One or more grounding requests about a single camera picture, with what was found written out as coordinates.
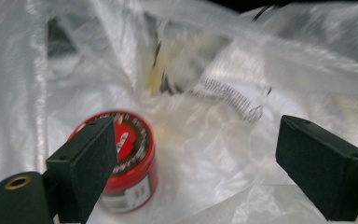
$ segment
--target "red container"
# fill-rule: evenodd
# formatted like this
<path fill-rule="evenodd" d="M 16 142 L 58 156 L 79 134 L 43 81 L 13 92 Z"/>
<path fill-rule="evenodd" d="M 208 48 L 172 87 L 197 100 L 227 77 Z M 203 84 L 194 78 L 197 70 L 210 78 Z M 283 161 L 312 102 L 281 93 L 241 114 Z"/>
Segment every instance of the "red container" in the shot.
<path fill-rule="evenodd" d="M 156 190 L 155 143 L 150 126 L 139 115 L 125 110 L 111 110 L 83 121 L 69 138 L 87 123 L 113 116 L 118 164 L 102 194 L 111 211 L 129 212 L 146 203 Z"/>

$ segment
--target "plastic bag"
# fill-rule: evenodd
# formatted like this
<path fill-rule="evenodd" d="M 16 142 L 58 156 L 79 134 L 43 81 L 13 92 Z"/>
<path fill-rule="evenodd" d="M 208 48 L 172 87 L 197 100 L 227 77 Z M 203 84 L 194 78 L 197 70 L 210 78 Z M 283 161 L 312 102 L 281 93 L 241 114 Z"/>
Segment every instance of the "plastic bag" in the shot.
<path fill-rule="evenodd" d="M 358 4 L 273 8 L 257 22 L 279 37 L 328 49 L 358 62 Z"/>
<path fill-rule="evenodd" d="M 325 223 L 275 162 L 279 121 L 312 119 L 358 146 L 358 62 L 205 2 L 0 1 L 0 180 L 43 172 L 110 108 L 152 125 L 158 189 L 128 214 L 97 203 L 89 223 Z M 236 212 L 214 212 L 221 202 Z"/>

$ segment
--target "round brass ring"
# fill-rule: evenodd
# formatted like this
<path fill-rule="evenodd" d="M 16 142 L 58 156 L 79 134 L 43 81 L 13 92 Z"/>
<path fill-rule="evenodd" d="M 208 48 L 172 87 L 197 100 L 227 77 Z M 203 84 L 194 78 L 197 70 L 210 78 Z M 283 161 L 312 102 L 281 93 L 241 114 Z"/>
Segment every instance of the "round brass ring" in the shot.
<path fill-rule="evenodd" d="M 5 189 L 20 189 L 31 182 L 31 177 L 28 175 L 16 176 L 5 184 Z"/>

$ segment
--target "red lid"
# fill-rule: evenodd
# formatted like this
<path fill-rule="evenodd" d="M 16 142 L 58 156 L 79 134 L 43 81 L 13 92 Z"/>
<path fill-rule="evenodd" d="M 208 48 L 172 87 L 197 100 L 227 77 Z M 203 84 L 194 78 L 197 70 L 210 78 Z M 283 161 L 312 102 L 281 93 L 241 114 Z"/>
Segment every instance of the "red lid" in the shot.
<path fill-rule="evenodd" d="M 153 134 L 149 124 L 139 115 L 126 110 L 109 110 L 94 115 L 78 125 L 69 139 L 87 123 L 113 116 L 118 163 L 105 192 L 126 189 L 139 182 L 149 171 L 155 157 Z"/>

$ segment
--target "white sticker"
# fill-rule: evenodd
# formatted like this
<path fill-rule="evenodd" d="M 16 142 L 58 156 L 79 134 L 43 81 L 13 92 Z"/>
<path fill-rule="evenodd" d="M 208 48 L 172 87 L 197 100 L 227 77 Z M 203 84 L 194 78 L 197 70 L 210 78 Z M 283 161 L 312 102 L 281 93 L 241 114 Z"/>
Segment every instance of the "white sticker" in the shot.
<path fill-rule="evenodd" d="M 202 98 L 223 101 L 236 111 L 242 120 L 253 123 L 263 116 L 261 103 L 271 90 L 204 78 L 190 93 Z"/>
<path fill-rule="evenodd" d="M 127 212 L 145 203 L 151 195 L 149 178 L 146 176 L 138 184 L 126 189 L 122 196 L 105 196 L 103 202 L 116 212 Z"/>

